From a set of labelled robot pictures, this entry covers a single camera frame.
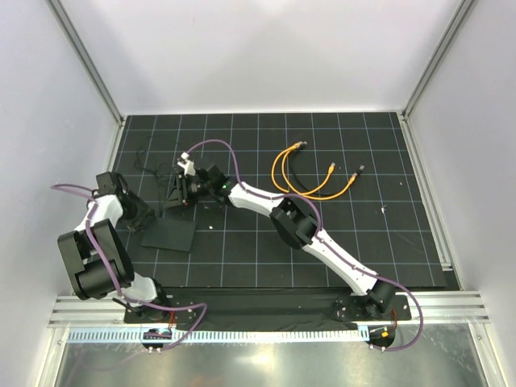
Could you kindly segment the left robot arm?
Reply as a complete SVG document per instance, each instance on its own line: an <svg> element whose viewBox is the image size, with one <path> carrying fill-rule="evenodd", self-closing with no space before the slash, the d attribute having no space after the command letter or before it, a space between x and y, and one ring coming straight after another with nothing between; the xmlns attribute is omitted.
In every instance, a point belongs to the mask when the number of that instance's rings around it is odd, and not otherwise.
<svg viewBox="0 0 516 387"><path fill-rule="evenodd" d="M86 215L70 232L57 239L73 292L81 300L113 298L129 311L154 323L166 320L171 304L158 281L139 275L116 231L142 231L156 219L155 211L132 192L122 174L96 176L98 187L72 184L53 189L86 198Z"/></svg>

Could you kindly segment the black network switch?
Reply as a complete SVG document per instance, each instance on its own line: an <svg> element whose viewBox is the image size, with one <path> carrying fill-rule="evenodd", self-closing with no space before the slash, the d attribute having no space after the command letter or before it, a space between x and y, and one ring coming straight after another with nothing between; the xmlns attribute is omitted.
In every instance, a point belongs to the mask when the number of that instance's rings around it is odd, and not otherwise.
<svg viewBox="0 0 516 387"><path fill-rule="evenodd" d="M150 222L141 240L146 248L190 252L196 223L188 220L156 218Z"/></svg>

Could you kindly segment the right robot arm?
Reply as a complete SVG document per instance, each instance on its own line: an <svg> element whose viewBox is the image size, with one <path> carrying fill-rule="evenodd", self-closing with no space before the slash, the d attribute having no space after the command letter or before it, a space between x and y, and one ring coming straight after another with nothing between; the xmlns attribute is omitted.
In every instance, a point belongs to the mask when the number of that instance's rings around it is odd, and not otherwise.
<svg viewBox="0 0 516 387"><path fill-rule="evenodd" d="M173 185L164 208L188 206L209 196L226 206L250 210L271 220L281 240L323 262L360 299L366 315L382 319L393 314L396 286L361 264L340 247L323 227L315 205L295 193L271 193L224 175L215 164L174 169Z"/></svg>

